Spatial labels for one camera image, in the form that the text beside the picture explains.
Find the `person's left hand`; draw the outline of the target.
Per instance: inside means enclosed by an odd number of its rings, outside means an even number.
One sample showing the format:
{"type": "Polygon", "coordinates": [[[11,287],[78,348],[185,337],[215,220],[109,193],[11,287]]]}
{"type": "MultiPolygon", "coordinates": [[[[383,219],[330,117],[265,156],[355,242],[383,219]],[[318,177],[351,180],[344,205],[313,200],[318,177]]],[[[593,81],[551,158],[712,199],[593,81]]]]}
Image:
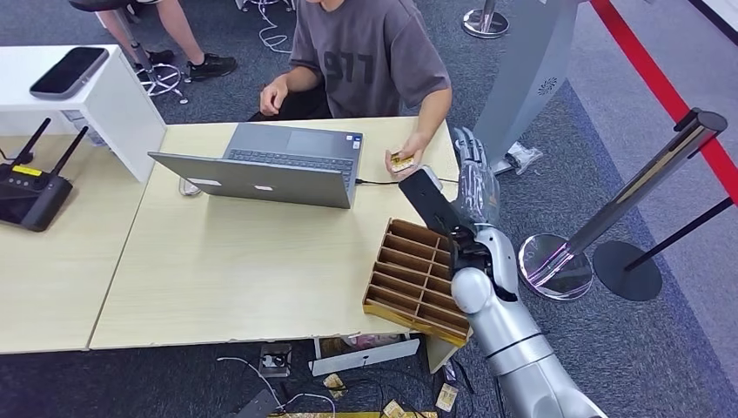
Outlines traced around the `person's left hand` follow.
{"type": "Polygon", "coordinates": [[[414,173],[421,165],[424,152],[432,141],[432,136],[425,132],[416,131],[410,135],[404,145],[397,152],[391,152],[386,150],[385,152],[385,165],[386,170],[391,176],[392,181],[401,181],[414,173]],[[396,156],[400,160],[410,158],[412,163],[408,165],[404,170],[396,172],[393,169],[392,159],[396,156]]]}

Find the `person's right hand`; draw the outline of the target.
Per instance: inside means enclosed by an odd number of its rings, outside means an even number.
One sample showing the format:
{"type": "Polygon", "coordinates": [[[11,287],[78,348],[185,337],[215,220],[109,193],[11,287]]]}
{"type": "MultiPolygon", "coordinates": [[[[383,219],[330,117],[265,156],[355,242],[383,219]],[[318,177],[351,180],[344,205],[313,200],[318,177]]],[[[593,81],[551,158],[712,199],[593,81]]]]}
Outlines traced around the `person's right hand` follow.
{"type": "Polygon", "coordinates": [[[260,93],[260,112],[267,117],[277,116],[288,93],[285,78],[283,76],[275,78],[260,93]]]}

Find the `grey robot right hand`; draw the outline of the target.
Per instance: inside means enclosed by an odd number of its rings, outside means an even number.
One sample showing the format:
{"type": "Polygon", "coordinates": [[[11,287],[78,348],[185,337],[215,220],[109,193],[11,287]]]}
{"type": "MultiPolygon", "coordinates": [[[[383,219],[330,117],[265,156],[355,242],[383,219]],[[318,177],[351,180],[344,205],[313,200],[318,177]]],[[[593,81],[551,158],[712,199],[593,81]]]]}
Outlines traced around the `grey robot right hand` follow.
{"type": "Polygon", "coordinates": [[[466,127],[454,127],[454,148],[460,160],[455,208],[475,224],[500,223],[500,185],[488,164],[484,145],[466,127]]]}

